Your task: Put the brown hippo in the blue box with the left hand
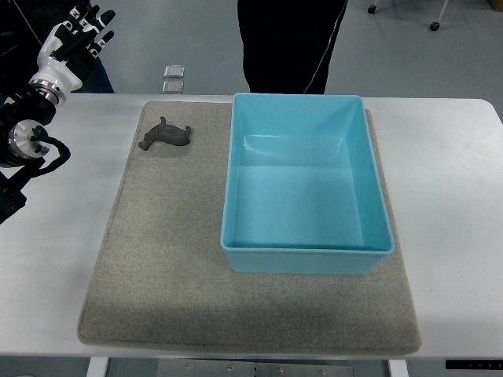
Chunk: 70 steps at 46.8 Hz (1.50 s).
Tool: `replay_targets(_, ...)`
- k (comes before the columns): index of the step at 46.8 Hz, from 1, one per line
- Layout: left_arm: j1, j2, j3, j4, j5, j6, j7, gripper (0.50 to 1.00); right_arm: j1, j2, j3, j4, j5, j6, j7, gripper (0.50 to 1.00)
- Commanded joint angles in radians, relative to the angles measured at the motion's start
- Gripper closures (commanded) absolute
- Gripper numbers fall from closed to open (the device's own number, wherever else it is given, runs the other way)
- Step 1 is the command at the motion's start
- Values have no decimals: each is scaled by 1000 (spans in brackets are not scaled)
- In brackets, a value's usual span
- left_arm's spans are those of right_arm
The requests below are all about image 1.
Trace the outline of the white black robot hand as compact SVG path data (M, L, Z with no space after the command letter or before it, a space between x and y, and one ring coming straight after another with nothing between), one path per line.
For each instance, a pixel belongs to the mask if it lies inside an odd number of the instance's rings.
M37 73L30 83L47 82L62 94L112 93L113 88L99 58L114 32L106 27L116 12L103 13L98 5L80 1L56 24L39 51Z

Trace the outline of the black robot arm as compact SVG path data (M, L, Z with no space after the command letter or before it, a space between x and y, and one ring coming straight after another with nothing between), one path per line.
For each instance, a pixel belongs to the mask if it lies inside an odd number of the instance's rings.
M25 206L24 186L64 165L71 152L46 131L57 106L64 103L58 86L43 79L21 85L2 78L1 95L7 98L1 105L1 167L18 169L9 178L1 175L1 221L5 221Z

